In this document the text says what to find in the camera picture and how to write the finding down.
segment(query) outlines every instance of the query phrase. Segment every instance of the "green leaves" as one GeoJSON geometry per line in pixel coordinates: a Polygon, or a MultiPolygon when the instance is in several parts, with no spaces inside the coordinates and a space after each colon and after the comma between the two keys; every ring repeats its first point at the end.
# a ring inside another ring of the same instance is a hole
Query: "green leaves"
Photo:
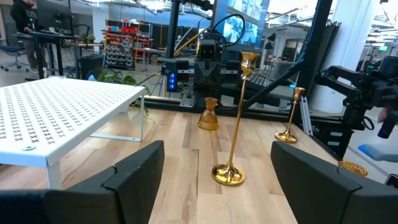
{"type": "MultiPolygon", "coordinates": [[[[97,81],[105,83],[138,86],[136,79],[133,78],[131,75],[123,75],[121,72],[114,72],[113,74],[108,74],[107,70],[103,70],[103,72],[99,75],[97,81]]],[[[150,95],[149,88],[146,87],[145,85],[143,87],[145,87],[146,94],[150,95]]],[[[140,108],[141,102],[139,100],[136,100],[135,102],[131,103],[130,106],[140,108]]],[[[146,107],[144,107],[144,109],[145,109],[145,118],[148,118],[149,111],[146,107]]]]}

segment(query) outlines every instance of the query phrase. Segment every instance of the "light wood surface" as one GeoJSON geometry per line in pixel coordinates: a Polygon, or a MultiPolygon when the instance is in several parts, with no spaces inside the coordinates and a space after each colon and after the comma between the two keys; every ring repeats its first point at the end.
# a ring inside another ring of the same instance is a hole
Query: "light wood surface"
{"type": "MultiPolygon", "coordinates": [[[[242,119],[234,163],[246,174],[243,185],[217,184],[210,175],[215,164],[228,160],[234,118],[218,117],[220,128],[197,127],[200,114],[149,110],[142,142],[88,138],[61,161],[63,187],[68,188],[138,149],[161,139],[165,143],[162,182],[150,219],[151,224],[194,223],[297,223],[272,168],[271,143],[286,124],[242,119]]],[[[125,136],[139,134],[138,110],[119,114],[98,132],[125,136]]],[[[295,147],[336,164],[327,152],[298,127],[295,147]]],[[[0,189],[46,188],[44,169],[0,166],[0,189]]]]}

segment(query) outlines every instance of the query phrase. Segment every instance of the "white pegboard platform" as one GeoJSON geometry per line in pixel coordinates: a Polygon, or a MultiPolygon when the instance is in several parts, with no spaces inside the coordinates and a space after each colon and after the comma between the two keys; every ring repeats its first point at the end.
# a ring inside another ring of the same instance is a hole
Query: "white pegboard platform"
{"type": "Polygon", "coordinates": [[[0,88],[0,164],[51,166],[144,93],[59,77],[0,88]]]}

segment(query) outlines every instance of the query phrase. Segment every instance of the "person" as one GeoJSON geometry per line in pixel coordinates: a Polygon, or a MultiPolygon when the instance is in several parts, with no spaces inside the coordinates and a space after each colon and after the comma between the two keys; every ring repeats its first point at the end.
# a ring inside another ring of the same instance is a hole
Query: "person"
{"type": "MultiPolygon", "coordinates": [[[[29,34],[35,27],[39,27],[36,11],[33,10],[35,4],[36,0],[14,0],[14,4],[11,7],[11,17],[15,20],[18,32],[29,34]]],[[[38,73],[33,40],[24,40],[24,47],[31,72],[38,73]]],[[[45,50],[43,48],[41,48],[41,54],[43,67],[47,68],[45,50]]]]}

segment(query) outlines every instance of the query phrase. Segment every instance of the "tall gold candlestick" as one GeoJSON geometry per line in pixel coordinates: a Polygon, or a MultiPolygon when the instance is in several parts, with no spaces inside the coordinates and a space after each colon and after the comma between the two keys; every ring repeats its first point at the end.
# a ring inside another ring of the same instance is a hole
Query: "tall gold candlestick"
{"type": "Polygon", "coordinates": [[[296,143],[297,138],[293,134],[290,133],[290,126],[292,125],[292,118],[294,114],[294,109],[296,107],[296,104],[299,103],[301,99],[301,95],[304,92],[304,88],[301,87],[295,87],[294,88],[294,94],[293,94],[293,109],[292,109],[292,114],[290,115],[290,120],[289,120],[289,125],[287,126],[286,131],[283,133],[276,133],[275,138],[286,143],[296,143]]]}
{"type": "Polygon", "coordinates": [[[239,122],[241,120],[243,110],[243,99],[244,92],[246,90],[246,84],[251,72],[254,70],[256,60],[260,56],[259,54],[241,52],[242,53],[242,72],[243,72],[243,85],[241,92],[241,99],[239,100],[238,115],[236,117],[234,136],[232,138],[231,153],[229,154],[229,160],[226,164],[218,164],[211,170],[211,176],[220,184],[227,186],[237,186],[244,181],[244,172],[235,167],[233,164],[233,157],[236,144],[236,136],[238,135],[239,122]]]}

